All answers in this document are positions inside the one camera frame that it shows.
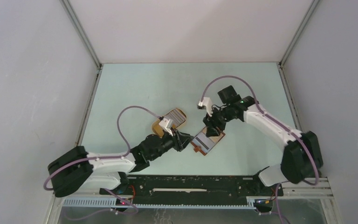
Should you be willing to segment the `brown leather card holder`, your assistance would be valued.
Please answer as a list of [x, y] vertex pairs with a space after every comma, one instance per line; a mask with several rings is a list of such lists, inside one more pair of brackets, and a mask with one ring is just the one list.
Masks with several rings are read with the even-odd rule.
[[206, 156], [225, 137], [225, 133], [219, 136], [207, 137], [207, 128], [204, 127], [191, 141], [193, 150]]

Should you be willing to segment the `white striped credit card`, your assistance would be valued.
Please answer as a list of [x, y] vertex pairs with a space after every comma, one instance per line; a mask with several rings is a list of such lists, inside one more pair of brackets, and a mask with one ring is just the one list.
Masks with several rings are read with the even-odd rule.
[[208, 138], [203, 132], [198, 133], [194, 139], [194, 143], [201, 147], [201, 151], [205, 154], [209, 153], [216, 145], [210, 138]]

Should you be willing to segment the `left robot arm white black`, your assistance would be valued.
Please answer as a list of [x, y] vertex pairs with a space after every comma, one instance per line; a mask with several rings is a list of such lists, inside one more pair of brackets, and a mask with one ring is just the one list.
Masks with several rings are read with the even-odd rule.
[[56, 197], [66, 197], [80, 189], [109, 189], [124, 194], [129, 188], [128, 173], [149, 167], [151, 161], [170, 149], [181, 152], [193, 138], [178, 130], [162, 137], [150, 134], [123, 155], [96, 154], [76, 146], [48, 165], [49, 176], [43, 187]]

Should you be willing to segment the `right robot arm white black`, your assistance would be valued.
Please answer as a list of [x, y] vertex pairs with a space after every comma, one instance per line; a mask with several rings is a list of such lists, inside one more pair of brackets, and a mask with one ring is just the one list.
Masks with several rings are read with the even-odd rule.
[[214, 106], [207, 97], [203, 97], [197, 105], [198, 109], [207, 112], [203, 122], [208, 137], [219, 136], [227, 122], [239, 119], [268, 136], [283, 153], [279, 164], [262, 169], [255, 175], [252, 188], [256, 194], [264, 195], [278, 183], [298, 184], [307, 177], [319, 174], [324, 161], [315, 133], [303, 133], [280, 122], [266, 112], [254, 97], [242, 98], [231, 85], [219, 91], [218, 95], [222, 106]]

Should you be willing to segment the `stack of credit cards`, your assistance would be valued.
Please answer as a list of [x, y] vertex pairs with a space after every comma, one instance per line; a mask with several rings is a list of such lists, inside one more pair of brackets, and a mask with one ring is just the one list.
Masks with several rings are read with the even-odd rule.
[[180, 126], [186, 122], [186, 115], [179, 108], [172, 109], [165, 117], [173, 120], [173, 126]]

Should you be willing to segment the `beige oval card tray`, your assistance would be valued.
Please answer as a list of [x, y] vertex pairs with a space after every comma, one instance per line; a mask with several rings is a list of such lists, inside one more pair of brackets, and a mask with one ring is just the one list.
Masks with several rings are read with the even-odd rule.
[[181, 128], [186, 121], [187, 115], [181, 109], [174, 108], [164, 115], [162, 120], [155, 121], [151, 126], [151, 130], [159, 137], [163, 137], [164, 133], [173, 136], [173, 129]]

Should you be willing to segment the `aluminium frame rail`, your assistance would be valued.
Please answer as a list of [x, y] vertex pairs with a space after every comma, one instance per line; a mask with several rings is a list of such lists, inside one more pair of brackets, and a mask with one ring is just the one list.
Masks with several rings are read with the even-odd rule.
[[211, 198], [218, 194], [219, 198], [247, 198], [252, 196], [270, 197], [274, 193], [288, 198], [331, 198], [330, 184], [323, 178], [317, 185], [306, 182], [292, 184], [284, 182], [277, 187], [264, 186], [261, 181], [243, 175], [129, 175], [116, 189], [118, 195], [142, 198], [158, 198], [160, 194], [202, 195]]

